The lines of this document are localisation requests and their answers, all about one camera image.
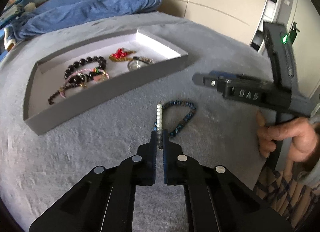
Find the charm pendant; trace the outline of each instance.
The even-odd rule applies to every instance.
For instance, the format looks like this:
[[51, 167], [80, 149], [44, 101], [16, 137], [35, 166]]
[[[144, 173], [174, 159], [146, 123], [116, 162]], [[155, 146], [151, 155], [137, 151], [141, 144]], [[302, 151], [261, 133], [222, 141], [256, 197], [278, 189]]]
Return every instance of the charm pendant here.
[[128, 58], [127, 56], [134, 53], [136, 53], [136, 51], [127, 50], [125, 48], [119, 48], [115, 54], [109, 56], [109, 59], [112, 62], [131, 61], [132, 58]]
[[96, 82], [103, 82], [107, 80], [108, 78], [105, 75], [96, 75], [94, 76], [93, 80]]

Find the bedsheet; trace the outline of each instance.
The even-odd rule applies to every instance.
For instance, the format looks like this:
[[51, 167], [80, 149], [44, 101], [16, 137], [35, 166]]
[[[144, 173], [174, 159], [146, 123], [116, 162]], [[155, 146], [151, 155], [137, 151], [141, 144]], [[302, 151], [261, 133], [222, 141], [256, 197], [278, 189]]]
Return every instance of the bedsheet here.
[[[86, 38], [140, 27], [185, 51], [188, 68], [109, 100], [37, 136], [22, 121], [24, 91], [34, 63]], [[187, 99], [197, 113], [172, 141], [200, 164], [226, 166], [253, 188], [264, 159], [256, 138], [257, 108], [226, 101], [195, 86], [192, 75], [210, 70], [272, 79], [271, 64], [251, 47], [187, 19], [159, 12], [102, 19], [54, 31], [16, 45], [0, 63], [0, 197], [28, 231], [31, 223], [97, 165], [119, 165], [149, 141], [159, 101]], [[188, 112], [164, 115], [171, 129]], [[137, 187], [132, 231], [188, 231], [183, 187], [163, 184], [157, 152], [156, 184]]]

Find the cabinet door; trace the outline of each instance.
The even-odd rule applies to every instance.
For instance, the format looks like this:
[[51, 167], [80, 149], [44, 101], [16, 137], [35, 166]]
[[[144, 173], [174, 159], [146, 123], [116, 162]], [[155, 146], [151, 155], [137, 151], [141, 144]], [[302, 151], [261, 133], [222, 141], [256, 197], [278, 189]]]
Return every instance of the cabinet door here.
[[250, 44], [266, 0], [189, 0], [185, 18]]
[[312, 96], [320, 84], [320, 15], [311, 0], [298, 0], [294, 21], [300, 30], [292, 46], [299, 89]]

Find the gray box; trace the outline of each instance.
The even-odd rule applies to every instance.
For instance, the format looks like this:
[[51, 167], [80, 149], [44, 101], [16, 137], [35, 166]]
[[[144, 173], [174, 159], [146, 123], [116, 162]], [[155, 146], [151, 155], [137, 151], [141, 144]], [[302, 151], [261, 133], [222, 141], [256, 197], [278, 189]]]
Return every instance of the gray box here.
[[[63, 64], [69, 64], [69, 61], [73, 62], [78, 60], [83, 53], [91, 53], [92, 56], [103, 56], [103, 54], [93, 53], [98, 53], [97, 51], [102, 53], [104, 49], [110, 50], [112, 47], [118, 45], [117, 42], [119, 44], [127, 43], [128, 46], [136, 47], [141, 45], [140, 49], [145, 53], [143, 56], [151, 58], [148, 56], [148, 53], [150, 53], [153, 57], [159, 57], [160, 59], [155, 60], [154, 64], [150, 64], [146, 67], [133, 71], [126, 71], [124, 69], [124, 64], [126, 65], [128, 62], [120, 65], [119, 62], [111, 63], [110, 61], [107, 63], [106, 71], [108, 72], [109, 64], [112, 64], [110, 69], [112, 67], [115, 69], [113, 71], [113, 76], [110, 74], [110, 79], [100, 83], [95, 83], [91, 87], [82, 89], [73, 95], [67, 95], [66, 99], [63, 99], [58, 103], [53, 105], [48, 104], [47, 100], [49, 96], [42, 94], [47, 92], [48, 88], [51, 89], [49, 91], [50, 94], [53, 94], [57, 91], [57, 88], [54, 88], [54, 86], [56, 85], [59, 87], [64, 81], [64, 70], [62, 72], [58, 72], [56, 68], [60, 67], [61, 69], [66, 69]], [[186, 51], [162, 38], [139, 29], [90, 38], [65, 47], [37, 61], [31, 71], [25, 92], [23, 120], [37, 135], [42, 135], [57, 125], [84, 111], [87, 111], [94, 106], [150, 81], [162, 78], [176, 71], [183, 70], [189, 64], [188, 53]], [[59, 78], [57, 78], [55, 83], [52, 83], [52, 87], [48, 87], [51, 84], [49, 83], [46, 85], [46, 79], [49, 75], [55, 76], [55, 70], [57, 71], [57, 74], [59, 73]]]

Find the black handle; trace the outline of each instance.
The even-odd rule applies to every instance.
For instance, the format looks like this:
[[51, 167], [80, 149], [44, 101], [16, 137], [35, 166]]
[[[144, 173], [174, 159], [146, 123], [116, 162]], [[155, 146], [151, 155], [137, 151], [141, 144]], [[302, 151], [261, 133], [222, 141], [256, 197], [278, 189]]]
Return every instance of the black handle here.
[[[296, 117], [291, 114], [277, 112], [276, 125], [289, 122], [295, 118]], [[277, 146], [276, 150], [270, 153], [270, 156], [268, 157], [266, 162], [267, 166], [269, 166], [272, 170], [284, 170], [288, 158], [289, 149], [291, 146], [291, 141], [292, 137], [289, 137], [282, 141], [275, 141]]]

